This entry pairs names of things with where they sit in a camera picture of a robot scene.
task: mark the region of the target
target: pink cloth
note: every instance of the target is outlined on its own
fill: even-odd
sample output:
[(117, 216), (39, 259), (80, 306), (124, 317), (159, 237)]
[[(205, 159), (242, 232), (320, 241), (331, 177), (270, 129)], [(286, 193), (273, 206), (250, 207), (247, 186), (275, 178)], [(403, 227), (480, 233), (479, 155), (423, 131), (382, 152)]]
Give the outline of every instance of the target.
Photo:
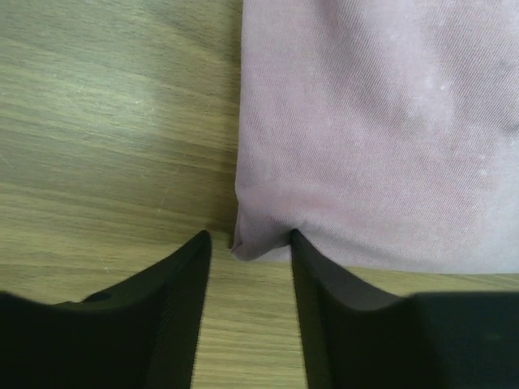
[(244, 0), (234, 254), (519, 271), (519, 0)]

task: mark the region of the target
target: tabletop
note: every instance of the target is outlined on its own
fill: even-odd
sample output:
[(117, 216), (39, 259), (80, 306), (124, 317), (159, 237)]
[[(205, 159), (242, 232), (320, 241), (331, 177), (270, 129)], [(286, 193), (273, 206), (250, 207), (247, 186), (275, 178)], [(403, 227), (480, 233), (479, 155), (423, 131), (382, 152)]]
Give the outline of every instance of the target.
[[(79, 301), (201, 229), (214, 256), (194, 388), (304, 388), (288, 263), (229, 253), (241, 0), (3, 0), (0, 289)], [(390, 292), (519, 275), (353, 269)]]

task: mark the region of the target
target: cloth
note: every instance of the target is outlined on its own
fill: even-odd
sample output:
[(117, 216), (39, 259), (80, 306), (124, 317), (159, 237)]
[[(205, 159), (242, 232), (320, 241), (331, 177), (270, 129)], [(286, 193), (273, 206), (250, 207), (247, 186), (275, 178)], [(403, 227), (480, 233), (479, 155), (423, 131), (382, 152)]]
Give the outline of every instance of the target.
[(519, 0), (244, 0), (233, 253), (519, 272)]

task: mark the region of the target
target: wood grain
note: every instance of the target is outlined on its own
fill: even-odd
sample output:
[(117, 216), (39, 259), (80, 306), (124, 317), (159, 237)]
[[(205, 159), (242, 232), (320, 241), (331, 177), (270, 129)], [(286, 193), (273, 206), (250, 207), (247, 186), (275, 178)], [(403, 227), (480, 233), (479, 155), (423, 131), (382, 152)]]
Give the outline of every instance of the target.
[[(288, 264), (228, 250), (241, 1), (0, 7), (0, 289), (77, 301), (209, 229), (194, 388), (304, 388)], [(355, 271), (399, 294), (519, 289), (517, 275)]]

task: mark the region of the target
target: wooden surface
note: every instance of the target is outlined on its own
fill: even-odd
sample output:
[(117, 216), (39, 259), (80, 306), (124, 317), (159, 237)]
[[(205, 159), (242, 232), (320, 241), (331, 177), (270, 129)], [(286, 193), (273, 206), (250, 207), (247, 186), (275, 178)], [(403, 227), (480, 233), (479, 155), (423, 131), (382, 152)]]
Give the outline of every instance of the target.
[[(194, 388), (303, 388), (288, 264), (237, 263), (241, 1), (1, 0), (0, 289), (79, 300), (209, 229)], [(358, 270), (394, 293), (517, 275)]]

